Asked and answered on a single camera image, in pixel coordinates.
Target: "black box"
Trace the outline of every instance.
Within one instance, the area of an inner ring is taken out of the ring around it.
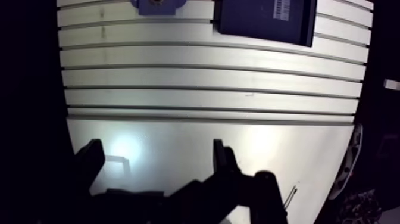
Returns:
[[[317,0],[222,0],[216,14],[223,34],[311,46]]]

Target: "metal bracket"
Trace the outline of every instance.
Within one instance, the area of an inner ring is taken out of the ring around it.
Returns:
[[[186,0],[130,0],[139,9],[139,15],[175,15]]]

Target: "white slotted wall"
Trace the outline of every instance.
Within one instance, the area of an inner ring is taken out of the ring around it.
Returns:
[[[129,1],[58,6],[71,141],[77,151],[100,138],[107,155],[93,194],[171,194],[204,180],[212,140],[221,138],[243,172],[274,172],[284,200],[296,185],[289,222],[313,223],[351,136],[371,2],[318,0],[310,48],[222,35],[210,23],[213,1],[150,17]],[[249,223],[248,211],[239,207],[228,219]]]

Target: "barcode sticker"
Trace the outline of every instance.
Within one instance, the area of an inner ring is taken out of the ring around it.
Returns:
[[[290,0],[275,0],[274,19],[289,21]]]

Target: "blue object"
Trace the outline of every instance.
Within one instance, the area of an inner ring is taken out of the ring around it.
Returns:
[[[223,0],[219,31],[311,46],[317,0]]]
[[[176,9],[182,7],[186,0],[131,0],[139,9],[139,15],[175,15]]]

